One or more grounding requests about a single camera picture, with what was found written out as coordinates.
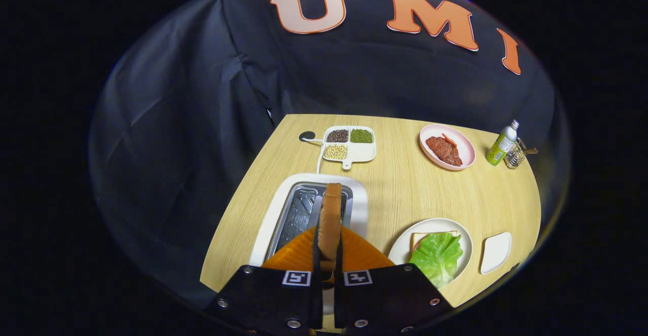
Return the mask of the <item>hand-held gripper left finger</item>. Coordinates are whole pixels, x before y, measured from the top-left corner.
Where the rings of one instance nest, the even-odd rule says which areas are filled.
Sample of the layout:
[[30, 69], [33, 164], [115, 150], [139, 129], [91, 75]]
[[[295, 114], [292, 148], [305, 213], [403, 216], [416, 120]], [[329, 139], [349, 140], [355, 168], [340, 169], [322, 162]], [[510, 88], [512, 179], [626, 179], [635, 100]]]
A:
[[310, 270], [243, 265], [204, 313], [240, 334], [315, 334], [323, 319], [318, 228], [306, 234]]

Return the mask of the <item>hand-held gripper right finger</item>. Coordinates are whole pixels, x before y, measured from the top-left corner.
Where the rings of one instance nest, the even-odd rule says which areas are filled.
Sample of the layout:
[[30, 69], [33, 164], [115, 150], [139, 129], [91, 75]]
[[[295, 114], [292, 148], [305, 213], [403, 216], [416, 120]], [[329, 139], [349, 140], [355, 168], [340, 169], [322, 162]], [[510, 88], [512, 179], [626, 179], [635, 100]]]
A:
[[454, 308], [413, 264], [393, 265], [342, 228], [334, 285], [334, 326], [343, 334], [423, 334]]

